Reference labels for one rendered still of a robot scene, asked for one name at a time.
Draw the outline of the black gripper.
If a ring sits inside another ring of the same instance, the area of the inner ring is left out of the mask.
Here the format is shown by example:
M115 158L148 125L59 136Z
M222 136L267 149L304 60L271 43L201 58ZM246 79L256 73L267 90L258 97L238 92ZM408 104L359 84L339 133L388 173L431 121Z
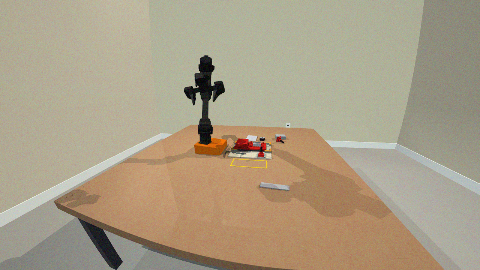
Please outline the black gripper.
M207 85L208 84L208 85ZM188 99L192 100L192 104L195 104L196 101L196 93L197 92L202 92L206 93L209 91L214 91L213 93L213 102L217 99L217 97L220 94L223 94L225 92L224 84L222 81L215 81L215 85L211 85L211 79L208 79L206 83L198 84L198 88L193 88L193 87L185 87L184 92L187 96Z

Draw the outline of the grey flat bar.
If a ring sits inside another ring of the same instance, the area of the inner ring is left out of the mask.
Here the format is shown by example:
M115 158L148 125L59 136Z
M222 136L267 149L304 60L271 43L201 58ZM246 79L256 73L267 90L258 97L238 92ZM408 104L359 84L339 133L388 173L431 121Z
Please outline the grey flat bar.
M274 184L274 183L261 182L260 187L271 188L271 189L279 189L279 190L285 190L285 191L290 190L290 186L286 186L286 185L284 186L284 185L281 185L281 184Z

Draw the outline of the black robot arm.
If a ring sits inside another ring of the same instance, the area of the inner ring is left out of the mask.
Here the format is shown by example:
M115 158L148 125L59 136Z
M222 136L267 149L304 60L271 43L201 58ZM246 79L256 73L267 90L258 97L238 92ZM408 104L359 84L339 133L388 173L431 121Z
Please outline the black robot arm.
M194 81L196 87L198 84L206 83L211 79L212 72L215 69L215 66L212 65L212 59L209 56L204 55L199 59L199 72L194 74ZM208 145L211 143L211 134L213 134L213 126L209 119L209 100L211 99L212 92L202 93L199 95L203 101L202 103L202 118L199 120L198 125L198 134L199 134L199 144Z

